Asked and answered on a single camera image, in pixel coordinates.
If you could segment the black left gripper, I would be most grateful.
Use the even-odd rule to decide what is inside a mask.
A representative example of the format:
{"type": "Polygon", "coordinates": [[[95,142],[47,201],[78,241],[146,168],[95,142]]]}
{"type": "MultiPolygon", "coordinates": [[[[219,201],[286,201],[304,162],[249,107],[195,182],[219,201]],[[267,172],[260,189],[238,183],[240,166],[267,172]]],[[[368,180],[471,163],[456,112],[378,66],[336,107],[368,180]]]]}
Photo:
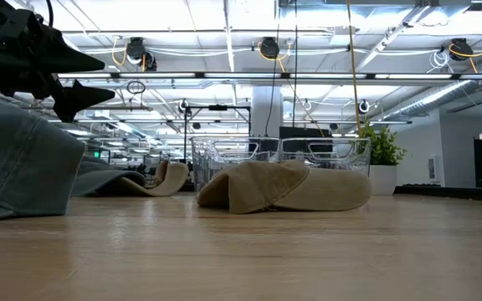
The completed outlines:
{"type": "Polygon", "coordinates": [[[62,33],[44,25],[27,9],[0,0],[0,92],[28,92],[38,99],[52,96],[59,119],[71,123],[78,112],[115,97],[108,89],[83,86],[75,80],[64,87],[54,73],[102,70],[105,64],[71,48],[62,33]]]}

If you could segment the grey denim baseball cap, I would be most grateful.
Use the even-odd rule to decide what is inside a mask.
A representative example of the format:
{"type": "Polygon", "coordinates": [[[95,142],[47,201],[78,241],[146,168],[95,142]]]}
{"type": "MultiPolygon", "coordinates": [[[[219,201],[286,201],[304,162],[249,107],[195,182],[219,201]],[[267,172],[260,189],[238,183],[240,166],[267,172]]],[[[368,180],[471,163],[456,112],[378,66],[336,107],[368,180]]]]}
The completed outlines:
{"type": "Polygon", "coordinates": [[[84,151],[47,120],[0,103],[0,220],[64,215],[84,151]]]}
{"type": "Polygon", "coordinates": [[[83,156],[70,195],[86,196],[104,187],[116,190],[121,187],[122,179],[127,179],[138,187],[146,184],[146,178],[137,171],[117,170],[100,158],[83,156]]]}

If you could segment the beige baseball cap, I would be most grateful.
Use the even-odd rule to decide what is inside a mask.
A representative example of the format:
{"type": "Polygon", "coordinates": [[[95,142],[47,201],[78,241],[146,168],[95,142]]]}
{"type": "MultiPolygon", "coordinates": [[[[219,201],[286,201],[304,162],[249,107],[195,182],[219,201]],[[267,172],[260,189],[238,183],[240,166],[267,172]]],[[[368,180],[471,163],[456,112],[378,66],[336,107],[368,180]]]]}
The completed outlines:
{"type": "Polygon", "coordinates": [[[138,184],[126,176],[121,177],[118,182],[130,195],[164,197],[177,193],[186,182],[188,175],[186,164],[162,161],[156,168],[151,186],[138,184]]]}
{"type": "Polygon", "coordinates": [[[372,184],[359,171],[308,167],[299,160],[246,161],[214,175],[197,204],[231,214],[275,208],[336,212],[362,207],[371,196],[372,184]]]}

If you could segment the long ceiling light bar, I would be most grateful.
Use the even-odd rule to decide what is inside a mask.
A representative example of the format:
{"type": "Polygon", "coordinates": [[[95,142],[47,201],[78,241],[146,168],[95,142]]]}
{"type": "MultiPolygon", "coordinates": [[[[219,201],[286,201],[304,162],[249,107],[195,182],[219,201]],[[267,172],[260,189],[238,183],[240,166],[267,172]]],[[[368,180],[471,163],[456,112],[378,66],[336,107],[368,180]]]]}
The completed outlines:
{"type": "MultiPolygon", "coordinates": [[[[60,79],[353,79],[344,73],[67,73],[57,74],[60,79]]],[[[357,74],[356,79],[404,80],[482,80],[482,74],[357,74]]]]}

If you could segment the clear plastic bin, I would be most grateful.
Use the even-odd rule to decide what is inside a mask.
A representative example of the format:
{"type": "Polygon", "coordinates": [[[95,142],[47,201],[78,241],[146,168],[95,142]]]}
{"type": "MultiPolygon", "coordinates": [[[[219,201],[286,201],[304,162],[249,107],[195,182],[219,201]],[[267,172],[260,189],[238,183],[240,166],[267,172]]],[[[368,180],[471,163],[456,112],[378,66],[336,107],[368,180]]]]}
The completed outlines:
{"type": "Polygon", "coordinates": [[[366,138],[288,138],[279,159],[302,161],[308,167],[358,171],[369,175],[372,143],[366,138]]]}
{"type": "Polygon", "coordinates": [[[203,136],[191,142],[196,192],[223,169],[246,161],[275,161],[279,153],[279,138],[273,137],[203,136]]]}

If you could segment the white building column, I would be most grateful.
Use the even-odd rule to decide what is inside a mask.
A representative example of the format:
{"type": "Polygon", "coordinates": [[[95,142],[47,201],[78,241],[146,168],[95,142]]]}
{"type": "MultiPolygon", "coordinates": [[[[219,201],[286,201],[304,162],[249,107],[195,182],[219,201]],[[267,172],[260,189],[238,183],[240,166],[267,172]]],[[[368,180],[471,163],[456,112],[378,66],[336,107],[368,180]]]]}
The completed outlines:
{"type": "Polygon", "coordinates": [[[279,86],[254,86],[251,99],[252,136],[279,137],[283,124],[283,95],[279,86]]]}

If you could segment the black computer monitor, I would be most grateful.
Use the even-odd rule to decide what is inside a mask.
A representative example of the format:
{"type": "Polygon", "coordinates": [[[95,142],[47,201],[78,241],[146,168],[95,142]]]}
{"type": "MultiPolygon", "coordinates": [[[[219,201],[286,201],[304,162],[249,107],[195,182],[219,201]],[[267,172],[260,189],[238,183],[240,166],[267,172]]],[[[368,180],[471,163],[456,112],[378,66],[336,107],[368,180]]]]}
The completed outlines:
{"type": "Polygon", "coordinates": [[[330,138],[332,134],[329,130],[281,126],[279,137],[282,141],[282,151],[307,153],[309,152],[308,143],[314,142],[314,138],[330,138]]]}

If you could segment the green artificial plant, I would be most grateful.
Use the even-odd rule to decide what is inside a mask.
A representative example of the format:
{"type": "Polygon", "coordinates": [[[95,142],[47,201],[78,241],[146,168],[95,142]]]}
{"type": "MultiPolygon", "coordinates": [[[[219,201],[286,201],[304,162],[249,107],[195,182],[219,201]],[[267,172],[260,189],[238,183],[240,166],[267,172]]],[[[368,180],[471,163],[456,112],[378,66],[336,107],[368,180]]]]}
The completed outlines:
{"type": "Polygon", "coordinates": [[[406,155],[407,151],[395,144],[396,132],[390,131],[387,127],[379,131],[374,130],[370,125],[365,125],[357,132],[363,139],[369,139],[370,164],[376,166],[396,166],[406,155]]]}

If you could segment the white plant pot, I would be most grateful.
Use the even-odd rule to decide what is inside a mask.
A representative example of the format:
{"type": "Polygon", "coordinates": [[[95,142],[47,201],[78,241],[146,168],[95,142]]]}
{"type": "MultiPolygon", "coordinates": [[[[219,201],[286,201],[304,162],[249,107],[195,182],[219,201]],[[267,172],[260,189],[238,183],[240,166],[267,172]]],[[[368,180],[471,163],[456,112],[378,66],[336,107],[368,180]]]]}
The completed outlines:
{"type": "Polygon", "coordinates": [[[397,185],[397,167],[371,165],[369,179],[373,196],[391,196],[397,185]]]}

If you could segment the silver air duct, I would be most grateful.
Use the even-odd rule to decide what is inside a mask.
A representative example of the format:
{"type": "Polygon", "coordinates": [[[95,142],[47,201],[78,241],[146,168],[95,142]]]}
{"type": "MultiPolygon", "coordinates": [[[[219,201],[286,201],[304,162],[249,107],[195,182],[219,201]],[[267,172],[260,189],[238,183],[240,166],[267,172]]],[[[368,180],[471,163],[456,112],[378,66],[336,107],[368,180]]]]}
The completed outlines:
{"type": "Polygon", "coordinates": [[[482,81],[482,64],[477,67],[477,70],[478,74],[460,74],[457,75],[458,78],[455,81],[449,84],[416,94],[378,115],[376,119],[395,120],[402,116],[414,116],[464,97],[479,88],[479,82],[482,81]]]}

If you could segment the black aluminium frame rail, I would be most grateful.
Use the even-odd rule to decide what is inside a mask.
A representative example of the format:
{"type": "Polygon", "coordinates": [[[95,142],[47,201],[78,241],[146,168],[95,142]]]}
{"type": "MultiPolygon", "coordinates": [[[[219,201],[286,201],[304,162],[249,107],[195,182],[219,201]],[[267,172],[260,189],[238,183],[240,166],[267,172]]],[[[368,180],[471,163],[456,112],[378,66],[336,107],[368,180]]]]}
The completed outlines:
{"type": "Polygon", "coordinates": [[[395,194],[437,196],[482,201],[482,188],[458,188],[441,186],[397,186],[395,194]]]}

